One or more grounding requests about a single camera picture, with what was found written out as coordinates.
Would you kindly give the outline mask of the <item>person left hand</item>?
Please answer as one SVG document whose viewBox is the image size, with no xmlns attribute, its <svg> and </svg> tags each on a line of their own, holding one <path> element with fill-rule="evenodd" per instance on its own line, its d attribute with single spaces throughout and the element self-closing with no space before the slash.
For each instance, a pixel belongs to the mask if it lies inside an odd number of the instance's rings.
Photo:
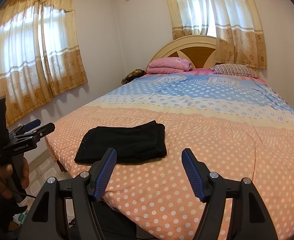
<svg viewBox="0 0 294 240">
<path fill-rule="evenodd" d="M 29 186 L 29 164 L 25 157 L 23 157 L 22 172 L 21 186 L 23 189 L 26 189 Z M 6 199 L 12 198 L 11 190 L 4 185 L 5 181 L 11 178 L 11 175 L 11 164 L 8 164 L 7 166 L 0 166 L 0 194 Z"/>
</svg>

